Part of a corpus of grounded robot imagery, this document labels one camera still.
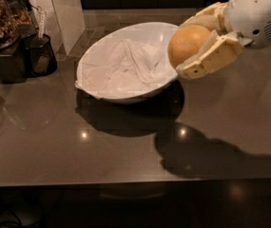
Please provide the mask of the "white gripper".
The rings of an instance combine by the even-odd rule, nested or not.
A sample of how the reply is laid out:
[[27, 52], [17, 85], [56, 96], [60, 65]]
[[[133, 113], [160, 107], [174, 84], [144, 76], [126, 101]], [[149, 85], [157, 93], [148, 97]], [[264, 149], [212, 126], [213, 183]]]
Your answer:
[[176, 68], [187, 80], [202, 78], [233, 63], [243, 52], [243, 46], [271, 46], [271, 0], [229, 0], [202, 9], [181, 24], [181, 28], [199, 25], [212, 31], [199, 52]]

